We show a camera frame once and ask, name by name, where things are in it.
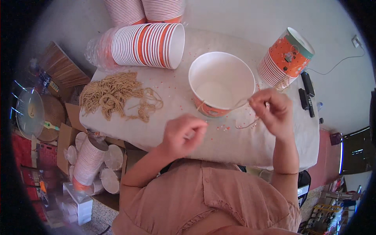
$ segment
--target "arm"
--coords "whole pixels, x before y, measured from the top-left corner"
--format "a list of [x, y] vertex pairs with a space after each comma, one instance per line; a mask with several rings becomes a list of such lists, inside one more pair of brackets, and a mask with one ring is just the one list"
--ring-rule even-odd
[[[264, 105], [265, 102], [270, 104], [269, 111]], [[286, 95], [278, 93], [275, 89], [265, 89], [254, 94], [249, 99], [249, 104], [256, 115], [263, 120], [270, 133], [276, 136], [271, 185], [286, 200], [299, 207], [297, 197], [299, 155], [293, 132], [293, 103]]]
[[298, 173], [299, 155], [295, 139], [281, 141], [276, 139], [273, 154], [273, 175], [271, 185], [275, 187], [286, 200], [299, 208], [298, 203]]
[[167, 122], [163, 141], [121, 178], [120, 207], [152, 181], [162, 168], [190, 154], [201, 144], [207, 123], [190, 114]]

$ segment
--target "person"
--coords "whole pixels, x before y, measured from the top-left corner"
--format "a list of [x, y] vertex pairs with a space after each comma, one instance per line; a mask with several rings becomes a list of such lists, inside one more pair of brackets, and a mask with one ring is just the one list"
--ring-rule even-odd
[[249, 105], [276, 137], [270, 184], [237, 165], [185, 159], [208, 125], [185, 114], [168, 121], [162, 143], [122, 176], [114, 234], [295, 234], [301, 219], [292, 101], [265, 89]]

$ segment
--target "white tablecloth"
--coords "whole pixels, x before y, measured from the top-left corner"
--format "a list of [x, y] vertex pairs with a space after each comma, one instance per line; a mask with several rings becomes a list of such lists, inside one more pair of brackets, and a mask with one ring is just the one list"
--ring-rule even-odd
[[[141, 120], [126, 121], [118, 114], [113, 114], [111, 121], [107, 121], [100, 108], [96, 113], [87, 116], [83, 116], [84, 111], [81, 110], [80, 122], [87, 129], [125, 140], [140, 149], [149, 151], [161, 143], [166, 121], [188, 112], [206, 120], [209, 124], [203, 144], [191, 154], [190, 158], [273, 169], [275, 137], [268, 132], [262, 121], [259, 120], [252, 128], [240, 130], [235, 128], [235, 121], [237, 126], [246, 126], [254, 121], [255, 114], [250, 107], [244, 106], [222, 118], [208, 118], [196, 110], [192, 100], [193, 93], [188, 83], [188, 70], [198, 56], [213, 51], [227, 52], [242, 59], [255, 76], [256, 91], [258, 86], [260, 89], [269, 87], [262, 81], [256, 69], [258, 62], [267, 52], [266, 47], [219, 33], [186, 29], [184, 54], [176, 70], [150, 67], [124, 68], [124, 71], [138, 72], [137, 80], [143, 83], [143, 87], [151, 87], [162, 97], [164, 106], [151, 115], [149, 123]], [[101, 80], [105, 76], [105, 73], [97, 70], [92, 81]], [[311, 118], [309, 111], [302, 109], [299, 88], [304, 88], [300, 77], [284, 92], [294, 101], [295, 141], [299, 152], [300, 170], [304, 170], [317, 162], [319, 123], [315, 98], [312, 98], [315, 117]], [[128, 110], [128, 107], [138, 102], [136, 98], [130, 99], [124, 112], [128, 115], [137, 115], [137, 108]]]

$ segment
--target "electric fan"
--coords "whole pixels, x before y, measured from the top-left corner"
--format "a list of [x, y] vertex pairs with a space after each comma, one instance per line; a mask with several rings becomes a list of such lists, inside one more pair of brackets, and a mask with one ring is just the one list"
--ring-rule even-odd
[[44, 126], [44, 108], [41, 97], [34, 88], [24, 88], [16, 105], [16, 121], [27, 139], [38, 138]]

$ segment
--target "cardboard box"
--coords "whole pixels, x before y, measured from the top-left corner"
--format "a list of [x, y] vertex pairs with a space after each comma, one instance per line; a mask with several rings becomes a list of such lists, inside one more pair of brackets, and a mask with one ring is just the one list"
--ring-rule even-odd
[[[71, 122], [72, 127], [65, 125], [64, 123], [60, 126], [59, 139], [58, 139], [58, 154], [57, 154], [57, 165], [58, 167], [67, 175], [69, 175], [69, 162], [65, 159], [64, 149], [67, 149], [70, 145], [75, 144], [76, 135], [79, 132], [88, 133], [84, 126], [80, 123], [79, 113], [80, 107], [72, 104], [65, 104], [67, 109], [68, 117]], [[125, 148], [124, 141], [119, 139], [113, 139], [106, 137], [105, 141], [108, 144], [116, 144], [120, 147]], [[127, 166], [127, 154], [124, 155], [123, 169]], [[102, 194], [92, 196], [92, 198], [98, 200], [104, 205], [119, 211], [119, 194], [111, 194], [105, 191]]]

